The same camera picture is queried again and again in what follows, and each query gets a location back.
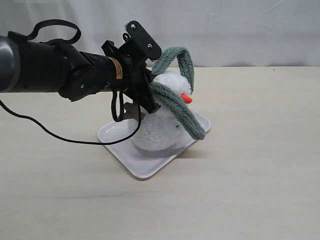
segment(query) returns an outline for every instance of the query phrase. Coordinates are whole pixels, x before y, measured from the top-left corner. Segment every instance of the black strap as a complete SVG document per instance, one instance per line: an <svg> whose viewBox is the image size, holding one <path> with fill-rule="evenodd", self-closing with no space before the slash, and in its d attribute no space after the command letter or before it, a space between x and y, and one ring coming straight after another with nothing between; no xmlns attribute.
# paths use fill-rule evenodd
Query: black strap
<svg viewBox="0 0 320 240"><path fill-rule="evenodd" d="M71 38L69 40L57 38L57 39L53 39L53 40L50 40L50 41L43 42L44 44L50 45L50 44L54 44L56 42L63 42L63 43L71 45L71 44L75 44L81 37L81 31L80 31L80 29L79 29L79 27L77 25L75 25L72 22L69 22L69 21L66 21L66 20L61 20L61 19L49 19L49 20L45 20L45 21L41 21L41 22L37 23L34 26L33 31L28 36L24 36L24 35L22 35L20 33L16 33L16 32L10 31L8 33L8 37L15 38L15 39L18 39L18 40L21 40L21 41L23 41L23 40L30 41L30 40L35 39L38 36L40 29L48 27L48 26L53 26L53 25L56 25L56 26L67 26L67 27L73 28L73 29L76 30L76 34L73 36L73 38Z"/></svg>
<svg viewBox="0 0 320 240"><path fill-rule="evenodd" d="M125 104L124 104L124 93L119 92L119 103L120 103L120 114L117 116L117 91L112 89L112 100L111 100L111 113L112 118L115 122L121 122L125 117Z"/></svg>

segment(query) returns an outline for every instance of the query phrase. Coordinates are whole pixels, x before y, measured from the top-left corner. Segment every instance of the black cable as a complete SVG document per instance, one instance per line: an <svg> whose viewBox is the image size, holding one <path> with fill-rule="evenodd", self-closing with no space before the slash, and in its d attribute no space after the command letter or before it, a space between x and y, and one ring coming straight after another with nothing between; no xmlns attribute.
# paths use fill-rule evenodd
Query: black cable
<svg viewBox="0 0 320 240"><path fill-rule="evenodd" d="M21 115L18 114L14 111L12 111L11 109L9 109L1 100L0 100L0 105L1 107L7 111L9 114L20 118L20 119L28 119L32 122L34 122L35 124L37 124L38 126L40 126L40 128L42 128L47 134L51 135L52 137L55 137L59 140L68 142L68 143L73 143L73 144L86 144L86 145L113 145L113 144L118 144L121 143L125 140L128 140L129 138L131 138L133 135L136 134L136 132L139 130L140 126L141 126L141 109L140 109L140 104L139 104L139 98L138 98L138 93L137 93L137 89L136 86L133 84L133 88L134 88L134 92L135 92L135 96L136 96L136 100L137 100L137 107L138 107L138 117L139 117L139 121L138 121L138 126L136 127L136 129L134 130L133 133L131 133L129 136L122 138L120 140L117 141L112 141L112 142L96 142L96 141L78 141L78 140L72 140L72 139L67 139L64 137L61 137L59 135L54 134L53 132L49 131L48 129L46 129L45 126L43 126L39 121L37 121L36 119L34 119L33 117L30 116L26 116L26 115Z"/></svg>

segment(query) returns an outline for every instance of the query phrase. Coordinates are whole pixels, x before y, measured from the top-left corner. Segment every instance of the orange carrot nose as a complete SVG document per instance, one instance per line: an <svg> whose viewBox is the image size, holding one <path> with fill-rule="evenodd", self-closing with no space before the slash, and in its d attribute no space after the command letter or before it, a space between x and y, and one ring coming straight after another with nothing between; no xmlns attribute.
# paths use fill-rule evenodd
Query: orange carrot nose
<svg viewBox="0 0 320 240"><path fill-rule="evenodd" d="M193 99L191 97L189 97L187 94L182 93L181 94L181 98L182 100L186 103L186 104L190 104L192 103Z"/></svg>

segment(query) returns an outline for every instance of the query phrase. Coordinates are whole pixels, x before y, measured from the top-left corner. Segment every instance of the white plastic tray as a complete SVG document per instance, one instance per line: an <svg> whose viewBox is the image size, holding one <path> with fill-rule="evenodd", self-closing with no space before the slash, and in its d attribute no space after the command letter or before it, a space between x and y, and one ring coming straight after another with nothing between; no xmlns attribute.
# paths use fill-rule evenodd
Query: white plastic tray
<svg viewBox="0 0 320 240"><path fill-rule="evenodd" d="M206 132L211 128L209 119L192 110L201 126ZM110 122L101 127L97 132L100 142L112 142L128 136L126 120L121 122ZM137 179L147 180L161 170L165 165L171 162L175 157L186 150L195 142L188 134L185 134L179 141L180 147L172 147L166 150L149 152L136 147L128 139L126 141L105 145L105 147L117 158L117 160Z"/></svg>

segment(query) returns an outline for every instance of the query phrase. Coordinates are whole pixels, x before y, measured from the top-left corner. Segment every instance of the plush toy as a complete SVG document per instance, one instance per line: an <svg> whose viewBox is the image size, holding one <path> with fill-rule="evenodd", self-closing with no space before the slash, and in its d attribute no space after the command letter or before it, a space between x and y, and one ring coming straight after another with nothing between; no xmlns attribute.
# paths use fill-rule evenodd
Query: plush toy
<svg viewBox="0 0 320 240"><path fill-rule="evenodd" d="M167 70L175 58L180 73ZM155 62L152 75L150 88L161 108L153 114L141 108L143 119L139 131L131 138L133 143L140 149L154 152L178 148L185 134L195 140L204 139L206 132L188 107L194 91L194 67L189 51L184 47L168 48ZM124 107L127 115L132 116L132 112L137 111L132 103ZM133 132L138 119L129 118L127 128Z"/></svg>

